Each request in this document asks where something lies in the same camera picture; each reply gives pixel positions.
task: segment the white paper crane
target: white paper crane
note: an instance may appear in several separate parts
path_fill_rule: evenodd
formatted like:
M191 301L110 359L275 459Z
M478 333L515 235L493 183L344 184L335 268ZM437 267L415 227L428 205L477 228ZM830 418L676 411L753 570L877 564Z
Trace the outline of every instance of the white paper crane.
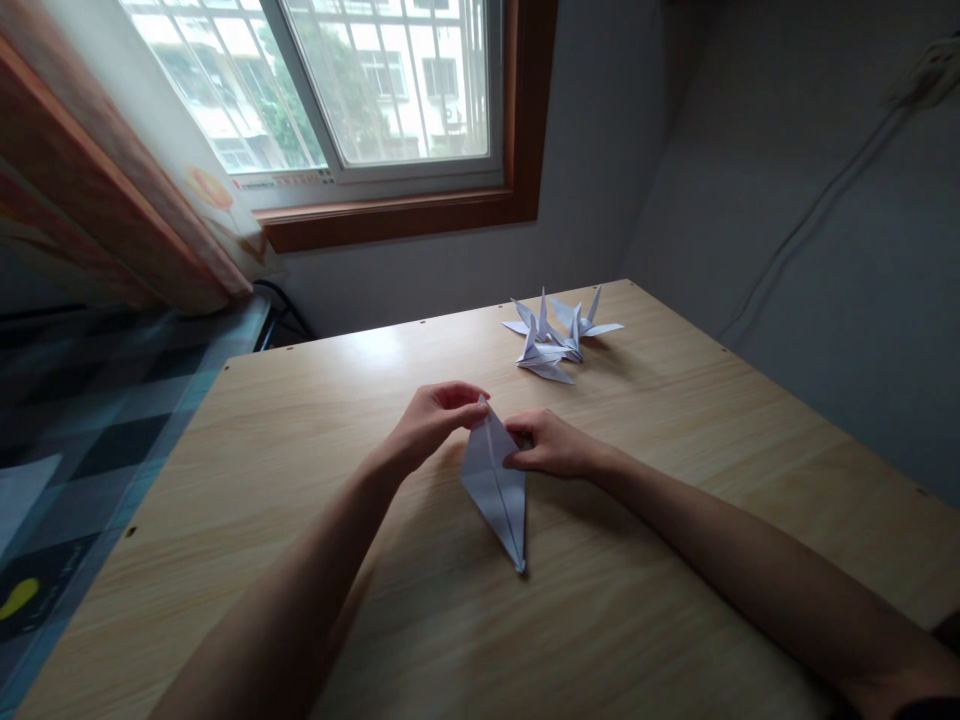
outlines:
M561 345L537 345L534 342L534 329L527 330L527 340L523 352L517 358L517 366L535 372L547 380L556 380L573 385L573 380L559 368L560 361L570 353Z
M563 337L547 322L546 289L540 293L539 317L534 315L533 311L522 302L514 300L513 303L522 322L504 322L503 324L514 332L526 336L523 353L517 358L517 365L548 380L573 385L573 380L558 367L560 360L583 362L583 354L580 352L581 337L594 337L623 327L623 325L618 324L593 324L593 318L597 314L597 306L600 304L601 288L602 286L597 288L597 294L593 297L593 303L586 318L581 317L581 305L578 304L575 308L569 308L556 298L550 298L553 311L557 320L563 324L567 331L567 337Z
M586 318L581 318L577 316L574 317L574 310L564 305L562 302L557 300L555 297L550 298L550 304L553 305L553 312L557 316L557 322L559 322L564 327L571 327L573 325L574 319L577 320L577 328L580 331L580 337L596 337L597 335L602 335L605 332L610 332L611 330L619 330L623 325L617 323L610 323L609 325L594 325L593 318L597 314L597 306L600 305L600 291L603 290L603 285L600 285L597 288L597 294L593 296L593 303L590 305L590 312L587 313Z
M480 402L486 403L483 396ZM460 482L522 575L527 570L523 545L527 476L503 467L503 459L516 451L510 433L490 408L487 417L470 430Z

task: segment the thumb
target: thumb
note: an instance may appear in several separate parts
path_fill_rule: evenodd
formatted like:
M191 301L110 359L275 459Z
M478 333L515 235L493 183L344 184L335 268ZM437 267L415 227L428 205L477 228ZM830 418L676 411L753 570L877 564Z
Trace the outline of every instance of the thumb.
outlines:
M474 423L478 423L483 420L489 414L489 412L490 408L487 405L470 403L469 405L458 407L456 410L445 411L446 417L444 420L446 421L446 424L451 427L451 429L456 427L468 428Z
M503 466L509 470L536 470L541 467L545 455L546 453L541 447L518 450L503 459Z

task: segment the forearm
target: forearm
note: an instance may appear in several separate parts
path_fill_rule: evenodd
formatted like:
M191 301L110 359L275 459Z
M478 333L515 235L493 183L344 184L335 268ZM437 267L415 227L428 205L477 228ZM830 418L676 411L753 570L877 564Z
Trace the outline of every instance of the forearm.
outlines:
M960 692L960 666L944 648L768 523L614 450L595 480L861 711L882 714L918 690Z
M330 634L405 474L383 449L368 457L201 643L153 717L262 716L304 644Z

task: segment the yellow logo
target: yellow logo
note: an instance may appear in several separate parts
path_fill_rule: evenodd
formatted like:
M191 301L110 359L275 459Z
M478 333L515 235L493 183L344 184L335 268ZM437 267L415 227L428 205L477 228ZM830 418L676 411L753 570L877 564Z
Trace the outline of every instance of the yellow logo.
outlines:
M23 608L30 599L40 592L40 582L36 578L22 580L10 593L7 601L0 606L0 620L6 620Z

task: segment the window pane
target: window pane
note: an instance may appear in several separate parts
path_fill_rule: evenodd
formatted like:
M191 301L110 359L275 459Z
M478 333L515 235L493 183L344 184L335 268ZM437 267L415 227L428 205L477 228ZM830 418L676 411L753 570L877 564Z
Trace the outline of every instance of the window pane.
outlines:
M282 2L345 164L487 155L484 0Z
M259 0L121 0L230 173L326 167Z

